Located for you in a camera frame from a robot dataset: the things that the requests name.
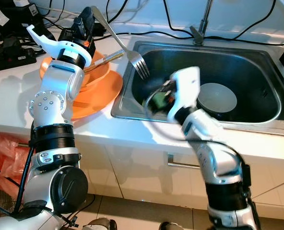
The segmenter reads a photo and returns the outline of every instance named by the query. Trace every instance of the kitchen sink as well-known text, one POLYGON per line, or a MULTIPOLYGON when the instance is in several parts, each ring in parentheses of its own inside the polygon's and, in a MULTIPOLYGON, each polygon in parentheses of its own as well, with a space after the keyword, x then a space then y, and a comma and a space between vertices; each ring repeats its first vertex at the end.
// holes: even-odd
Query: kitchen sink
MULTIPOLYGON (((113 116, 145 120, 142 105, 150 93, 174 71, 198 66, 201 85, 224 85, 237 98, 232 111, 210 113, 225 128, 284 135, 284 78, 267 52, 145 41, 136 42, 133 50, 143 56, 150 77, 142 80, 128 64, 123 89, 111 111, 113 116)), ((166 122, 166 114, 157 113, 152 120, 166 122)))

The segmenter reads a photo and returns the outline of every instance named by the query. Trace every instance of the red plastic bag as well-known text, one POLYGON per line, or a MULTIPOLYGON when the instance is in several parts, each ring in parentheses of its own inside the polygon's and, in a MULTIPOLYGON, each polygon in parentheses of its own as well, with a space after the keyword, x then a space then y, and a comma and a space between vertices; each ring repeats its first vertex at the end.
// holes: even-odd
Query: red plastic bag
POLYGON ((8 181, 10 177, 20 183, 24 165, 28 155, 28 148, 18 147, 19 139, 0 133, 0 190, 16 199, 18 186, 8 181))

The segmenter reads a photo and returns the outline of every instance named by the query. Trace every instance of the white countertop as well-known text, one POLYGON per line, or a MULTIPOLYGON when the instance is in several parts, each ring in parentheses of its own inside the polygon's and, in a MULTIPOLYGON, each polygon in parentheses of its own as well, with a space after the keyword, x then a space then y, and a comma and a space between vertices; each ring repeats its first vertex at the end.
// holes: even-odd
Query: white countertop
MULTIPOLYGON (((121 36, 124 44, 132 49, 136 41, 157 41, 164 43, 192 44, 192 40, 176 40, 165 36, 121 36)), ((120 49, 113 38, 95 43, 102 54, 111 54, 120 49)), ((281 47, 251 45, 240 42, 205 41, 205 46, 237 47, 267 51, 280 69, 278 58, 283 52, 281 47)), ((37 58, 35 64, 0 71, 0 131, 29 135, 33 118, 28 112, 28 101, 39 90, 39 66, 47 55, 37 58)), ((127 66, 127 58, 111 62, 111 69, 121 75, 127 66)), ((79 141, 99 144, 115 144, 135 148, 152 148, 156 150, 191 154, 186 142, 172 142, 160 136, 147 121, 119 119, 111 116, 112 104, 100 112, 74 122, 74 132, 79 141)), ((180 126, 168 123, 156 123, 176 137, 183 137, 180 126)), ((228 144, 244 156, 256 156, 284 161, 284 137, 243 131, 226 130, 228 144)))

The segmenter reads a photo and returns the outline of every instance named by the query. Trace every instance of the tile floor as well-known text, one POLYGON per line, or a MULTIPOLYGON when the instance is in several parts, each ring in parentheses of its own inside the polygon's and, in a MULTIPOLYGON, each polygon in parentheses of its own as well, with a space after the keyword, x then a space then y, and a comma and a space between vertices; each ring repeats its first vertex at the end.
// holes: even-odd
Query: tile floor
MULTIPOLYGON (((206 230, 210 225, 207 211, 147 202, 96 196, 94 203, 78 214, 80 230, 91 220, 107 217, 117 222, 119 230, 158 230, 164 221, 180 224, 186 230, 206 230)), ((262 230, 284 230, 284 220, 261 218, 262 230)))

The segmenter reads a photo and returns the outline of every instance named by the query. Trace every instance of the faucet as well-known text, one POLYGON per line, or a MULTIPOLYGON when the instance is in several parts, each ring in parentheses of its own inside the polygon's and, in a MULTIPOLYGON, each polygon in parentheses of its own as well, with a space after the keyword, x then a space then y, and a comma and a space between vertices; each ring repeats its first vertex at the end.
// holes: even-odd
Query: faucet
POLYGON ((197 31, 193 26, 190 26, 190 30, 194 35, 193 43, 195 45, 200 45, 200 46, 203 45, 204 35, 205 35, 207 24, 208 24, 208 15, 209 15, 209 11, 210 11, 212 3, 213 3, 213 0, 207 1, 206 9, 205 9, 205 12, 204 12, 204 17, 201 20, 199 30, 197 31))

